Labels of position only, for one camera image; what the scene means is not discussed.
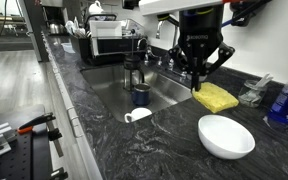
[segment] cabinet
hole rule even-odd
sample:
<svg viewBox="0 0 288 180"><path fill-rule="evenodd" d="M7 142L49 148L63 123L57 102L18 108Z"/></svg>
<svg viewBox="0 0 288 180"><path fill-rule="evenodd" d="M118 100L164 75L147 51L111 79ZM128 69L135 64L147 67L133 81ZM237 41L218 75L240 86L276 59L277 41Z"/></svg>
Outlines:
<svg viewBox="0 0 288 180"><path fill-rule="evenodd" d="M102 176L93 152L46 41L45 48L49 53L50 63L47 65L47 70L55 109L54 113L57 117L55 126L60 129L63 135L59 140L64 156L63 159L59 160L59 163L64 164L63 166L67 170L70 179L101 180Z"/></svg>

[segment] white bowl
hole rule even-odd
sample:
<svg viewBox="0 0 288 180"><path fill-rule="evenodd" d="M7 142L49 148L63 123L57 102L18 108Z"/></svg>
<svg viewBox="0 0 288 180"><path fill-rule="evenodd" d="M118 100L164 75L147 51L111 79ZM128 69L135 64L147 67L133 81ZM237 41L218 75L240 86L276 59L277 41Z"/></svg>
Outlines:
<svg viewBox="0 0 288 180"><path fill-rule="evenodd" d="M241 124L218 115L203 116L198 135L205 148L222 159L239 159L255 147L252 134Z"/></svg>

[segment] dark blue cup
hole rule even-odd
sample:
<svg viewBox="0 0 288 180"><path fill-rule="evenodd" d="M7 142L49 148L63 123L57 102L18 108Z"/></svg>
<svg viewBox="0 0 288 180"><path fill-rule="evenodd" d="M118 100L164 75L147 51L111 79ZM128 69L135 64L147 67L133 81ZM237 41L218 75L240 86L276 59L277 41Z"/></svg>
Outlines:
<svg viewBox="0 0 288 180"><path fill-rule="evenodd" d="M136 106L147 106L150 103L151 87L146 83L137 84L132 92L132 101Z"/></svg>

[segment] yellow sponge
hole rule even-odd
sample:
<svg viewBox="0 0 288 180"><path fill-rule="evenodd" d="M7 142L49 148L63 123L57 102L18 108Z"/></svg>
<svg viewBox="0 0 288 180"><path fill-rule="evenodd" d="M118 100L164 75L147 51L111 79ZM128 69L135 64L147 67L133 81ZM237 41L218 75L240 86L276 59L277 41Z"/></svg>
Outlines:
<svg viewBox="0 0 288 180"><path fill-rule="evenodd" d="M212 84L202 83L201 89L196 92L193 90L193 96L213 113L238 105L238 100L226 90Z"/></svg>

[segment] sink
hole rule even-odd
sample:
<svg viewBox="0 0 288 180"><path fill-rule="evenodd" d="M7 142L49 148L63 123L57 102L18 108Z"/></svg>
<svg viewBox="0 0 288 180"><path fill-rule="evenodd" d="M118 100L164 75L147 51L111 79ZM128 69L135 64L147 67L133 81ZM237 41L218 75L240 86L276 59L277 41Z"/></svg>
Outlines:
<svg viewBox="0 0 288 180"><path fill-rule="evenodd" d="M192 97L189 88L163 76L146 66L142 66L145 82L151 86L150 104L146 106L152 113L170 107ZM83 70L82 75L94 89L113 116L121 122L124 115L137 108L132 103L131 93L124 90L124 67L115 65L104 68ZM139 82L138 71L133 82Z"/></svg>

